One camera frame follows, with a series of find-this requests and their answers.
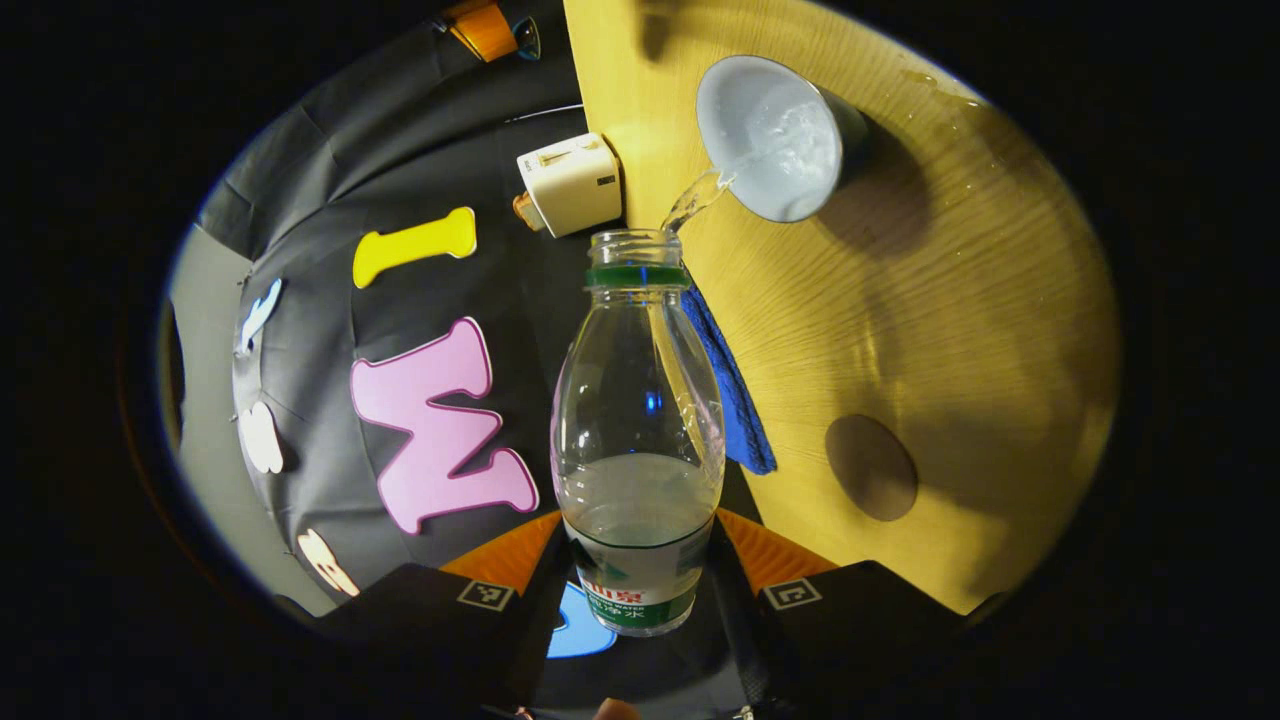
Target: white power adapter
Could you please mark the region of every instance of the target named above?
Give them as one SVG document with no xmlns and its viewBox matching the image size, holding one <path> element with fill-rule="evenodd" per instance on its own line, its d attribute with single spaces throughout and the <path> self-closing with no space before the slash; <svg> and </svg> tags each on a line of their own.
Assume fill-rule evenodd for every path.
<svg viewBox="0 0 1280 720">
<path fill-rule="evenodd" d="M 531 229 L 552 237 L 622 215 L 618 159 L 589 132 L 516 158 L 525 193 L 512 206 Z"/>
</svg>

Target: white cup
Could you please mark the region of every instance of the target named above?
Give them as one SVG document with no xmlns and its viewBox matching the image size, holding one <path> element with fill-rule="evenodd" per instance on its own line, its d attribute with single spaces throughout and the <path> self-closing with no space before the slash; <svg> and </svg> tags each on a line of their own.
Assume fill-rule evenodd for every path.
<svg viewBox="0 0 1280 720">
<path fill-rule="evenodd" d="M 735 176 L 730 192 L 776 223 L 817 213 L 846 179 L 868 133 L 867 120 L 847 102 L 754 55 L 708 68 L 696 113 L 712 164 Z"/>
</svg>

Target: foam letter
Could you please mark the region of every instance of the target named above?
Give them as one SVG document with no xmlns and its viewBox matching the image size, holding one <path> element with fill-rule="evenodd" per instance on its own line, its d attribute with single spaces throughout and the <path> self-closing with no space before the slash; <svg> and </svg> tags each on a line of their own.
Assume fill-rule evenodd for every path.
<svg viewBox="0 0 1280 720">
<path fill-rule="evenodd" d="M 271 310 L 275 310 L 275 301 L 280 299 L 282 284 L 280 278 L 275 278 L 275 282 L 271 283 L 270 290 L 266 292 L 266 297 L 253 299 L 253 306 L 248 309 L 248 316 L 244 318 L 244 323 L 241 325 L 241 355 L 248 352 L 248 343 L 253 340 L 253 334 L 262 329 L 266 319 L 271 316 Z"/>
<path fill-rule="evenodd" d="M 324 582 L 329 583 L 333 589 L 338 592 L 344 592 L 351 597 L 360 594 L 360 588 L 356 583 L 351 582 L 346 570 L 338 566 L 338 560 L 333 556 L 333 551 L 329 550 L 329 543 L 324 542 L 312 529 L 307 529 L 307 534 L 298 536 L 298 550 L 302 555 L 311 561 L 311 566 L 320 573 Z"/>
<path fill-rule="evenodd" d="M 552 633 L 552 642 L 547 646 L 548 660 L 604 652 L 618 639 L 613 630 L 595 621 L 591 606 L 586 603 L 586 593 L 575 584 L 564 584 L 561 618 L 564 624 Z"/>
<path fill-rule="evenodd" d="M 265 402 L 259 400 L 248 413 L 242 414 L 239 427 L 244 451 L 259 473 L 279 473 L 284 469 L 280 438 L 275 434 L 275 416 Z"/>
<path fill-rule="evenodd" d="M 476 251 L 476 214 L 471 208 L 454 208 L 448 215 L 392 234 L 371 232 L 360 238 L 351 264 L 356 287 L 369 287 L 383 270 L 431 258 L 466 258 Z"/>
<path fill-rule="evenodd" d="M 538 487 L 513 450 L 495 450 L 483 470 L 454 474 L 497 434 L 502 418 L 435 401 L 456 392 L 484 397 L 492 383 L 484 334 L 471 318 L 462 318 L 449 334 L 403 355 L 352 365 L 356 414 L 410 434 L 378 477 L 383 505 L 406 533 L 416 533 L 425 518 L 471 507 L 506 503 L 520 512 L 538 507 Z"/>
</svg>

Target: bottle neck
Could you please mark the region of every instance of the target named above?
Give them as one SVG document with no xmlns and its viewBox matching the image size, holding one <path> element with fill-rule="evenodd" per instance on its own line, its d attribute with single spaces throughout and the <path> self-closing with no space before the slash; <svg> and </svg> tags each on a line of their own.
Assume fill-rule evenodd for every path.
<svg viewBox="0 0 1280 720">
<path fill-rule="evenodd" d="M 591 287 L 591 305 L 618 307 L 625 305 L 680 305 L 678 287 Z"/>
<path fill-rule="evenodd" d="M 654 229 L 604 231 L 591 236 L 593 268 L 648 265 L 678 268 L 682 255 L 675 233 Z"/>
</svg>

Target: bottle label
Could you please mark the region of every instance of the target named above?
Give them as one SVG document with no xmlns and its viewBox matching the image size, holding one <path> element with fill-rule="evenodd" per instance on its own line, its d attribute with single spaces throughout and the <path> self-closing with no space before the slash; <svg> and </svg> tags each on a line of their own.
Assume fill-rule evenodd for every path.
<svg viewBox="0 0 1280 720">
<path fill-rule="evenodd" d="M 654 628 L 678 618 L 694 602 L 703 574 L 712 520 L 687 536 L 654 547 L 599 542 L 564 521 L 593 568 L 577 564 L 586 602 L 598 616 L 625 628 Z"/>
</svg>

